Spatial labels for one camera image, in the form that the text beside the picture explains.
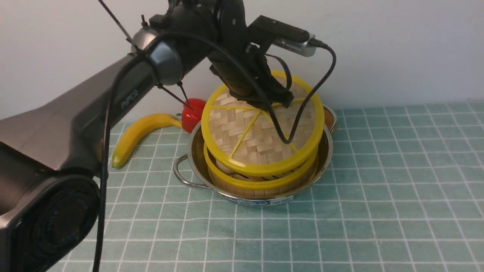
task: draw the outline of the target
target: red bell pepper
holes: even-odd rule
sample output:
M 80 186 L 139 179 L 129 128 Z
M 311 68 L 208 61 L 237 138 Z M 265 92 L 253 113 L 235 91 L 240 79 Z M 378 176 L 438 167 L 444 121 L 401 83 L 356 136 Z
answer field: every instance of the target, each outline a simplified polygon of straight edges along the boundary
M 184 131 L 191 133 L 195 126 L 202 120 L 203 109 L 206 102 L 198 98 L 190 98 L 186 102 L 191 108 L 183 106 L 183 112 L 177 114 L 181 116 L 181 127 Z

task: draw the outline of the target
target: black zip tie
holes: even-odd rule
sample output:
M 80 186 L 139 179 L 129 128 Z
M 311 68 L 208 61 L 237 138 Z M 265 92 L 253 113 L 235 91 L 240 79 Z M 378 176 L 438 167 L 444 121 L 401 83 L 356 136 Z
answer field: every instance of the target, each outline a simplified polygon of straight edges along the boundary
M 186 96 L 186 93 L 185 93 L 185 88 L 183 88 L 183 83 L 180 81 L 177 83 L 178 87 L 180 87 L 181 89 L 181 92 L 183 92 L 183 95 L 185 96 L 185 100 L 187 102 L 188 105 L 190 105 L 190 101 L 188 101 L 188 97 Z
M 170 92 L 167 88 L 165 88 L 162 84 L 157 84 L 156 85 L 159 89 L 162 89 L 164 91 L 166 91 L 169 95 L 173 96 L 173 98 L 175 98 L 176 100 L 178 100 L 180 103 L 182 103 L 184 106 L 187 106 L 189 107 L 192 111 L 195 111 L 192 107 L 190 107 L 190 105 L 188 105 L 187 103 L 183 102 L 180 98 L 178 98 L 178 96 L 176 96 L 174 93 Z

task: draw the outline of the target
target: woven bamboo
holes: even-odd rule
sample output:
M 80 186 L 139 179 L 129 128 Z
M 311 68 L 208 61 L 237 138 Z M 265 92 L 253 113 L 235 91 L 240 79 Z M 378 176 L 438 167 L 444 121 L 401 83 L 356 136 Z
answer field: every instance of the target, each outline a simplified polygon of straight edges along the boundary
M 286 82 L 285 78 L 279 76 L 276 76 L 276 79 L 283 85 Z M 273 105 L 281 129 L 286 136 L 290 134 L 301 103 L 307 96 L 307 91 L 296 83 L 292 84 L 290 91 L 294 95 L 294 101 L 289 108 L 279 104 Z M 226 88 L 210 108 L 208 124 L 210 135 L 217 148 L 238 165 L 280 163 L 291 159 L 308 144 L 311 137 L 314 137 L 315 127 L 324 119 L 324 116 L 318 116 L 317 106 L 320 105 L 317 105 L 314 100 L 308 103 L 299 121 L 293 142 L 287 145 L 277 135 L 274 124 L 266 112 L 253 108 L 246 102 L 238 101 L 228 93 Z M 313 141 L 316 144 L 314 148 L 317 147 L 321 136 L 322 134 Z M 231 169 L 229 164 L 224 162 L 223 164 Z

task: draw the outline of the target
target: banana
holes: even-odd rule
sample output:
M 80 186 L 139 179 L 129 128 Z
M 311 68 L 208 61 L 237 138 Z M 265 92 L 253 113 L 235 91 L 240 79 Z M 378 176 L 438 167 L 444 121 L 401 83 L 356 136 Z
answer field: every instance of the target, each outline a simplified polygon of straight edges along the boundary
M 156 129 L 176 126 L 181 128 L 180 121 L 168 114 L 158 113 L 147 115 L 134 122 L 121 136 L 112 154 L 113 168 L 121 168 L 131 157 L 136 145 L 149 133 Z

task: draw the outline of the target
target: metal bowl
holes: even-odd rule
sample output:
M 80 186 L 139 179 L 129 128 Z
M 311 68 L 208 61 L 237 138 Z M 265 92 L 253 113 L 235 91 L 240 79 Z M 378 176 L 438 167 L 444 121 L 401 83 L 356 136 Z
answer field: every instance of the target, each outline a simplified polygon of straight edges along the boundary
M 195 127 L 190 135 L 187 145 L 188 153 L 176 159 L 175 163 L 173 164 L 173 173 L 175 174 L 177 179 L 180 180 L 180 182 L 188 187 L 212 189 L 217 193 L 223 195 L 226 199 L 238 204 L 249 206 L 276 206 L 290 202 L 294 198 L 295 194 L 303 191 L 304 189 L 307 189 L 309 186 L 313 185 L 316 181 L 319 180 L 323 172 L 328 168 L 328 165 L 333 156 L 333 138 L 331 133 L 337 127 L 337 119 L 336 115 L 331 109 L 327 107 L 325 108 L 333 115 L 334 123 L 330 129 L 326 125 L 324 126 L 324 134 L 318 145 L 318 166 L 316 168 L 316 173 L 312 179 L 303 183 L 295 190 L 277 196 L 248 197 L 230 193 L 217 187 L 215 184 L 213 184 L 213 181 L 210 178 L 207 162 L 205 161 L 205 156 L 203 154 L 204 140 L 202 136 L 202 131 L 200 129 L 200 123 L 198 123 L 198 125 Z M 203 184 L 188 181 L 181 175 L 179 171 L 179 165 L 181 162 L 187 159 L 193 172 L 203 182 Z

